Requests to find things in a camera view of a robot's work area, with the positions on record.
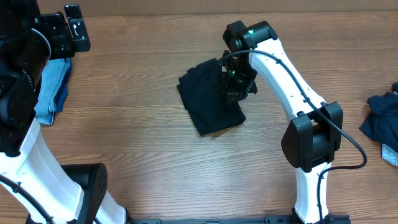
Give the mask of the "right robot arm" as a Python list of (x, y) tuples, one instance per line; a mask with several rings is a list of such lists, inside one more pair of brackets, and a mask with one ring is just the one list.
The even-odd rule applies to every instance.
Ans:
[(220, 64), (225, 67), (223, 93), (229, 105), (257, 93), (260, 75), (282, 105), (289, 125), (281, 140), (284, 156), (295, 168), (297, 199), (291, 215), (266, 217), (267, 223), (349, 223), (347, 216), (329, 213), (326, 170), (340, 148), (343, 111), (328, 104), (302, 78), (271, 25), (262, 21), (227, 25), (228, 46)]

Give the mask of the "black garment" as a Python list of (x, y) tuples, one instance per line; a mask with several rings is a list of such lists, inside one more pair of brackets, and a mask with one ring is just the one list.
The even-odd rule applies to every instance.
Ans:
[(246, 120), (239, 103), (227, 104), (222, 77), (221, 65), (213, 58), (190, 68), (178, 79), (182, 103), (202, 136), (238, 126)]

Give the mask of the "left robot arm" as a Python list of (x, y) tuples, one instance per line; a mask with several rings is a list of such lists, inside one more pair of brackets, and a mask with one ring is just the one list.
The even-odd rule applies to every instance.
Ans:
[(42, 14), (36, 0), (1, 1), (1, 185), (27, 223), (131, 223), (102, 163), (61, 165), (35, 117), (42, 72), (91, 47), (80, 6)]

